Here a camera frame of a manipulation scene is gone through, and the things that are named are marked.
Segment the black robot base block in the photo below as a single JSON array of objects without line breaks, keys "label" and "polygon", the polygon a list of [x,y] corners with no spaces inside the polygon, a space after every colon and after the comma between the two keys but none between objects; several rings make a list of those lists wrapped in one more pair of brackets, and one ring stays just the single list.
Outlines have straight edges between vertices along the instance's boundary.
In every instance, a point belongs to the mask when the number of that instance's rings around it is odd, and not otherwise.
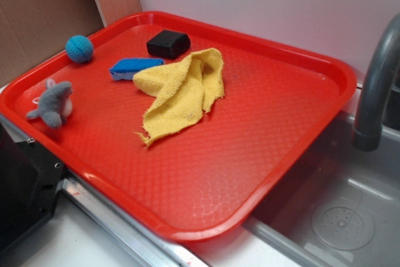
[{"label": "black robot base block", "polygon": [[54,216],[65,164],[39,142],[15,142],[1,126],[1,255]]}]

